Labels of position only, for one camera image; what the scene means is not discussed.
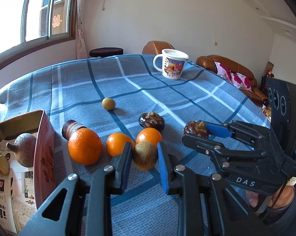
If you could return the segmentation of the person's right hand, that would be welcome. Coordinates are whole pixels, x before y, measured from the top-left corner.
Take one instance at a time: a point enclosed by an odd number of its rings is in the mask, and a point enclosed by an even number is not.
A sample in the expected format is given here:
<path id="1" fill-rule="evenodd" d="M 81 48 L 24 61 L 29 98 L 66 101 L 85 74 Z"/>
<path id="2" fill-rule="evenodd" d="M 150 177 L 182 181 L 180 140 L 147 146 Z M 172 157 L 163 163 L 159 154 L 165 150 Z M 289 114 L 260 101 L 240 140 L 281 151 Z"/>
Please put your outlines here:
<path id="1" fill-rule="evenodd" d="M 282 187 L 280 187 L 280 189 L 274 195 L 271 195 L 268 199 L 266 199 L 268 201 L 267 207 L 273 206 L 273 209 L 277 210 L 285 208 L 293 201 L 295 196 L 294 187 L 285 186 L 283 191 L 281 191 L 281 188 Z M 259 195 L 257 193 L 246 191 L 245 196 L 252 208 L 255 208 L 258 205 Z"/>

